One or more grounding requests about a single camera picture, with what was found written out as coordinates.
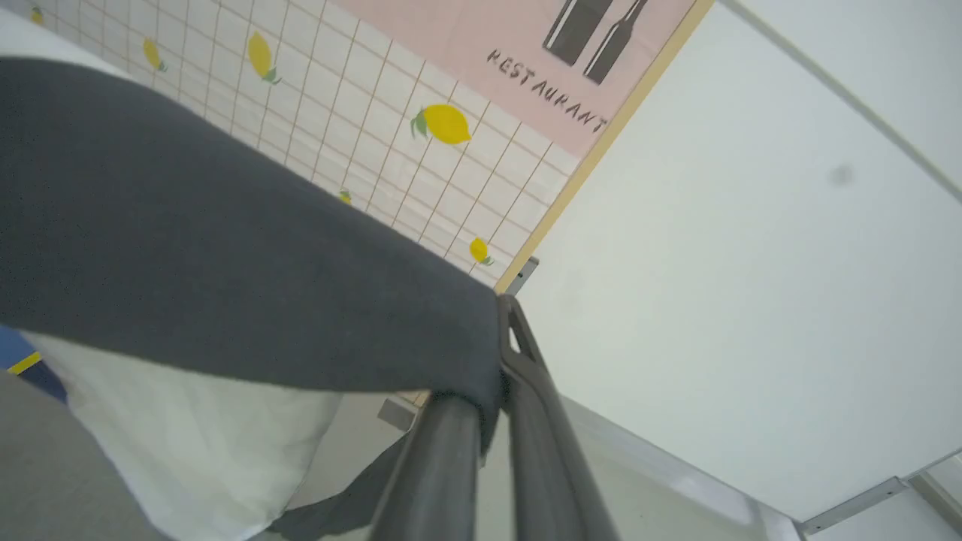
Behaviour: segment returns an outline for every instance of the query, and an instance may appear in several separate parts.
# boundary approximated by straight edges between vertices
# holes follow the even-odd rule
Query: blue surface
[[[9,367],[26,359],[34,352],[34,347],[11,328],[0,325],[0,369],[5,372]]]
[[[34,347],[24,340],[19,333],[0,325],[0,368],[4,372],[9,367],[32,355],[34,351]],[[23,371],[20,377],[51,397],[66,403],[66,389],[57,375],[43,361]]]

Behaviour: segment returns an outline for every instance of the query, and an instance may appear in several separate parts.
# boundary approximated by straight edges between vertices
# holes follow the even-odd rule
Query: dark spot
[[[835,186],[848,186],[855,181],[855,173],[849,164],[842,164],[828,172],[828,181]]]

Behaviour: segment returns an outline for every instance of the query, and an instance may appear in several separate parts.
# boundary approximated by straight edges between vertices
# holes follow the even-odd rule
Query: pink poster
[[[337,0],[584,156],[693,0]]]

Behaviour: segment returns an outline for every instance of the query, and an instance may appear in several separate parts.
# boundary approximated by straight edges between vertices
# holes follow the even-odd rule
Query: gray rod
[[[919,151],[911,142],[904,138],[891,124],[886,122],[881,116],[879,116],[875,111],[873,111],[868,105],[866,105],[862,100],[858,98],[855,94],[849,91],[838,79],[833,77],[830,73],[825,71],[820,65],[816,64],[814,60],[808,55],[801,52],[798,47],[793,43],[788,41],[784,36],[778,34],[778,32],[770,25],[765,22],[755,13],[752,13],[745,6],[743,6],[738,0],[718,0],[719,4],[722,4],[740,19],[742,19],[748,26],[753,28],[756,32],[762,35],[765,39],[770,41],[775,47],[778,47],[783,53],[788,55],[788,57],[794,60],[798,65],[802,67],[805,71],[812,74],[813,77],[818,79],[825,85],[833,94],[837,95],[842,101],[846,102],[849,107],[851,107],[856,113],[861,117],[866,119],[879,133],[882,134],[885,139],[889,140],[892,144],[898,147],[906,156],[909,157],[912,162],[917,166],[921,167],[925,173],[928,174],[935,182],[937,182],[946,192],[949,193],[956,201],[962,203],[962,192],[959,188],[952,183],[951,179],[946,176],[935,164],[931,162],[925,155]]]

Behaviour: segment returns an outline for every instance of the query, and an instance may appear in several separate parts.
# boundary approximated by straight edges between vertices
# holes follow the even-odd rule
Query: yellow lemon
[[[250,64],[254,66],[254,71],[271,85],[276,85],[281,82],[277,78],[277,66],[270,67],[270,45],[261,36],[260,32],[254,32],[254,35],[250,37],[250,41],[247,42],[247,58],[250,60]]]
[[[157,43],[148,38],[143,39],[143,56],[147,57],[147,61],[154,69],[167,71],[166,64],[161,60],[161,53],[157,50]]]
[[[471,250],[471,257],[481,265],[487,267],[494,263],[494,259],[488,256],[488,245],[484,244],[484,241],[481,239],[471,241],[469,248]]]
[[[468,119],[457,108],[446,103],[421,109],[420,113],[411,119],[412,136],[415,134],[415,129],[424,137],[427,137],[427,131],[431,130],[431,135],[447,144],[457,144],[471,139]]]

